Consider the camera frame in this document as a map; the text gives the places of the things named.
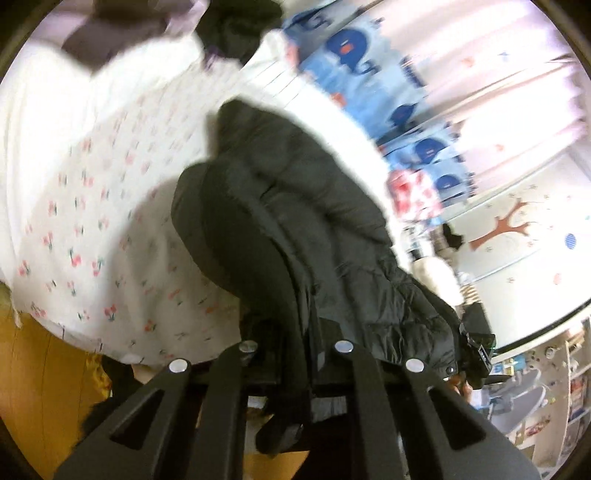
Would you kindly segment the black puffer jacket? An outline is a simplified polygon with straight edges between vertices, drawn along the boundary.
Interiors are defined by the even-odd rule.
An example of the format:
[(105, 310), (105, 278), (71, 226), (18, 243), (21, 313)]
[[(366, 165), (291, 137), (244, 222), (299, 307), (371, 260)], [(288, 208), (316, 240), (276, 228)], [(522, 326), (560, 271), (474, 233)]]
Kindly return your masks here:
[(242, 334), (280, 374), (260, 452), (294, 444), (342, 399), (308, 387), (311, 326), (336, 327), (375, 358), (416, 358), (448, 377), (460, 360), (455, 311), (401, 269), (376, 203), (300, 126), (242, 100), (216, 115), (216, 152), (180, 175), (172, 224), (199, 269), (245, 307)]

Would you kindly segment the white shelf unit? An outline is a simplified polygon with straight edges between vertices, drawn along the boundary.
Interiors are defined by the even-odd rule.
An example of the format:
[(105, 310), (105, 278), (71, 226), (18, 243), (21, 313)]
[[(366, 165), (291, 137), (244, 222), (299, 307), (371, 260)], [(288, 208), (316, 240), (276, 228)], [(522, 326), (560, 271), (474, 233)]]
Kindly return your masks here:
[(571, 321), (494, 364), (473, 406), (552, 478), (590, 425), (590, 320)]

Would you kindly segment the white fluffy blanket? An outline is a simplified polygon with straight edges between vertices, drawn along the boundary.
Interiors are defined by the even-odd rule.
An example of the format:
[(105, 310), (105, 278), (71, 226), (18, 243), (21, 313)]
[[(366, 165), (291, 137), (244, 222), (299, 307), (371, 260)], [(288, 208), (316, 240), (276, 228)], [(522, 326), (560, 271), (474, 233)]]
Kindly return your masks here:
[(464, 303), (464, 296), (454, 270), (440, 257), (429, 256), (415, 260), (412, 275), (451, 307)]

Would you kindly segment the pink checkered cloth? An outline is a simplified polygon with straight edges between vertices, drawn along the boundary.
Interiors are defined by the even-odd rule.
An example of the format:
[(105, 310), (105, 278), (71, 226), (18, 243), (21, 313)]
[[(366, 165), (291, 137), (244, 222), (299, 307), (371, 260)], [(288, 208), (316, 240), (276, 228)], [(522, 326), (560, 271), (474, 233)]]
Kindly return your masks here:
[(401, 221), (426, 222), (442, 214), (438, 190), (423, 170), (392, 170), (387, 187), (394, 204), (394, 213)]

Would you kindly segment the white floral bed sheet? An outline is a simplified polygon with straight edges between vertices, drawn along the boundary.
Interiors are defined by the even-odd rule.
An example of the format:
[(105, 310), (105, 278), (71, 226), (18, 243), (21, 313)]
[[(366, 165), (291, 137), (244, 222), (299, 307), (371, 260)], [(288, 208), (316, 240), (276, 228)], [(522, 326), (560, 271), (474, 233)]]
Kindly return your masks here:
[(128, 364), (211, 360), (238, 342), (238, 300), (201, 274), (170, 221), (179, 175), (211, 157), (239, 97), (301, 125), (394, 217), (382, 157), (294, 71), (279, 31), (249, 63), (205, 66), (198, 40), (141, 44), (91, 73), (29, 40), (1, 83), (1, 279), (65, 342)]

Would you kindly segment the blue whale pillow near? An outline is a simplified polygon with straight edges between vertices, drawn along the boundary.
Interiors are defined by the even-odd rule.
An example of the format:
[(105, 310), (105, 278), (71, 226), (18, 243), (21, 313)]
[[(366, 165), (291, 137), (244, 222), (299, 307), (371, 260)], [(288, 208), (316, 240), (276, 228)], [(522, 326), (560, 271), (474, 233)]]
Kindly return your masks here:
[(377, 146), (392, 170), (422, 171), (429, 175), (444, 207), (475, 194), (474, 173), (469, 171), (457, 141), (460, 134), (442, 118), (420, 118), (418, 104), (403, 104), (390, 116), (392, 126)]

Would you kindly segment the blue whale pillow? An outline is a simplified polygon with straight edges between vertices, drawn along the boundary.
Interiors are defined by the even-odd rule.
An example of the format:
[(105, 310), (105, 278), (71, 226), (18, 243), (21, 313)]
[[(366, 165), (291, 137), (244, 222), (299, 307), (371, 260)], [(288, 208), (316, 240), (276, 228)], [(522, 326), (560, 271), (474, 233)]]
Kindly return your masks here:
[(442, 118), (420, 118), (418, 104), (403, 104), (390, 116), (392, 126), (377, 146), (392, 170), (422, 171), (429, 175), (444, 207), (475, 194), (474, 173), (469, 171), (457, 141), (460, 134)]
[(301, 72), (349, 115), (400, 127), (420, 109), (426, 84), (411, 57), (391, 46), (382, 23), (368, 7), (335, 1), (283, 27), (297, 46)]

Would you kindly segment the pink patterned curtain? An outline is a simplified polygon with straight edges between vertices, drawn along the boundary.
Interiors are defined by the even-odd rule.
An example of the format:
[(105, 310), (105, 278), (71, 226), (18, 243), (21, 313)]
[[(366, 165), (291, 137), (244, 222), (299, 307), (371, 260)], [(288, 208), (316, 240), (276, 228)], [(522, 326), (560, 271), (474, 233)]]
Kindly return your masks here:
[(589, 136), (583, 70), (531, 1), (387, 1), (374, 9), (459, 138), (482, 194)]

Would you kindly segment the blue whale pillow far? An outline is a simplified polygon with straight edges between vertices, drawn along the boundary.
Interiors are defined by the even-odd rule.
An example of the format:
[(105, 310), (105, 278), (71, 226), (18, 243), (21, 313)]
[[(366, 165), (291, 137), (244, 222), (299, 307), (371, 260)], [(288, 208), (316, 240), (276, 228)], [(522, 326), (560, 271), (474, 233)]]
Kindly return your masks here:
[(420, 109), (426, 84), (411, 57), (391, 46), (382, 23), (368, 7), (335, 1), (283, 27), (297, 46), (301, 72), (349, 115), (400, 127)]

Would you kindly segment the brown grey garment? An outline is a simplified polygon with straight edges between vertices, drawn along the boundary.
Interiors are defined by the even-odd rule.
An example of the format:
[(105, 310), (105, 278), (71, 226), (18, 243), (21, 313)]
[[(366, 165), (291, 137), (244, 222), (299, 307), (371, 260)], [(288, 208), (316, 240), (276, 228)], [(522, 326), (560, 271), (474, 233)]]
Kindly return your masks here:
[(96, 71), (146, 41), (192, 33), (208, 6), (207, 1), (92, 1), (88, 7), (74, 2), (58, 15), (66, 28), (60, 46)]

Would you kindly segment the black garment at bedhead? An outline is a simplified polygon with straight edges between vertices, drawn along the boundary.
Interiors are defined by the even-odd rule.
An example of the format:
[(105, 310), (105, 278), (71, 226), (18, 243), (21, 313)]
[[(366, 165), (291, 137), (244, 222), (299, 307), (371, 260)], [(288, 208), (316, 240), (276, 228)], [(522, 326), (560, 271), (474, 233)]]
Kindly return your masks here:
[(204, 62), (231, 59), (245, 65), (259, 49), (266, 32), (279, 29), (280, 3), (271, 0), (211, 1), (195, 34), (204, 47)]

